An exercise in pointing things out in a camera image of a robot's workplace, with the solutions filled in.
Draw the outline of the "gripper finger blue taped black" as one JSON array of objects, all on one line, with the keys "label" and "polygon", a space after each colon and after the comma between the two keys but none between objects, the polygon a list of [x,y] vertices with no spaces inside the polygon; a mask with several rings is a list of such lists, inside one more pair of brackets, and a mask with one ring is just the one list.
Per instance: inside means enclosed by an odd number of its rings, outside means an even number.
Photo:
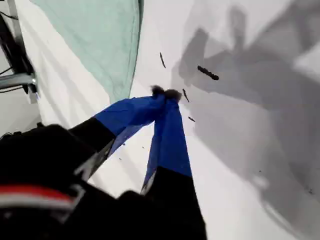
[{"label": "gripper finger blue taped black", "polygon": [[75,169],[76,175],[88,180],[129,138],[155,121],[165,107],[166,91],[157,85],[151,91],[151,96],[117,101],[69,130],[93,149],[93,155]]},{"label": "gripper finger blue taped black", "polygon": [[144,181],[147,230],[155,239],[205,240],[182,116],[181,93],[164,91],[164,109],[154,122]]}]

